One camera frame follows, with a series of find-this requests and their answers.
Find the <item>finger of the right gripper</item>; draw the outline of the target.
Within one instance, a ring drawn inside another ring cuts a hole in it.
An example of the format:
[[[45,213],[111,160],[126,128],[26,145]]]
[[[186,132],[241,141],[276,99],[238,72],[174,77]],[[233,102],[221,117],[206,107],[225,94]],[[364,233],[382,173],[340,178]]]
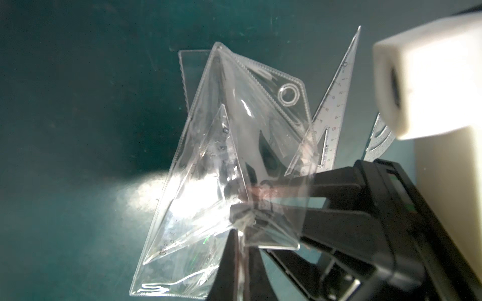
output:
[[[247,241],[298,241],[307,209],[277,203],[238,203],[229,220]]]
[[[248,187],[254,199],[327,198],[328,190],[314,176],[263,180]]]

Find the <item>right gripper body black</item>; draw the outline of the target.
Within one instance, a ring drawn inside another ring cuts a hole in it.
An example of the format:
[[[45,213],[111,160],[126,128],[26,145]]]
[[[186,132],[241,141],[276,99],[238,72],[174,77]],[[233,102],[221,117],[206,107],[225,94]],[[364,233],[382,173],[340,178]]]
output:
[[[306,300],[480,300],[481,282],[400,164],[378,159],[319,173],[301,241],[310,263],[267,252]]]

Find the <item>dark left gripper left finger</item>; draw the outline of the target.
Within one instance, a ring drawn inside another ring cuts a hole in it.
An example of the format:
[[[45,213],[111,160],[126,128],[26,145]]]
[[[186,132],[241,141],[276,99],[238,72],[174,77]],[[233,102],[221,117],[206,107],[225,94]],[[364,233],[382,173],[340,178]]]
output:
[[[238,281],[240,272],[240,247],[238,231],[229,231],[218,272],[207,301],[238,300]]]

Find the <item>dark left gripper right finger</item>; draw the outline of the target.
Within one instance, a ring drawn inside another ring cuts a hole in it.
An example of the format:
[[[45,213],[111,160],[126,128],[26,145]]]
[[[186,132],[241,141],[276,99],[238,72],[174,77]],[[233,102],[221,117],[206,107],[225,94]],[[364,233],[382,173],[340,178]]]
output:
[[[248,248],[248,274],[246,280],[246,300],[275,301],[278,300],[258,248]]]

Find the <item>clear triangle set square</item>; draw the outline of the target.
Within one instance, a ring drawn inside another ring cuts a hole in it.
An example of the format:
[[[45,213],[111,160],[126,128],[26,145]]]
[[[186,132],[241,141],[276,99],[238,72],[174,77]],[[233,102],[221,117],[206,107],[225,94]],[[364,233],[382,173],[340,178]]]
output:
[[[336,72],[312,117],[313,138],[317,142],[318,155],[304,158],[300,146],[292,159],[286,176],[307,176],[309,173],[322,173],[333,169],[338,150],[346,103],[350,91],[356,51],[361,26],[357,28]]]

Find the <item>clear plastic ruler pouch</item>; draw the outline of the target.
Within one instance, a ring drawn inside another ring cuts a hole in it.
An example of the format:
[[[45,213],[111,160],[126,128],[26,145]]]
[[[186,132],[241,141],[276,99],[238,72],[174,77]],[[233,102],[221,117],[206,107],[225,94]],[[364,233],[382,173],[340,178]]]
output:
[[[130,295],[206,298],[229,234],[298,250],[317,158],[304,83],[215,43]]]

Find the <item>clear plastic protractor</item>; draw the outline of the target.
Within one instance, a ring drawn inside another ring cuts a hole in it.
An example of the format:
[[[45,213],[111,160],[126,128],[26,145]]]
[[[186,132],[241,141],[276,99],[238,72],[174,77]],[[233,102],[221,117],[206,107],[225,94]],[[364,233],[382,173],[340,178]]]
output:
[[[373,162],[380,158],[392,145],[394,140],[395,135],[383,121],[381,115],[377,114],[362,159],[364,161]]]

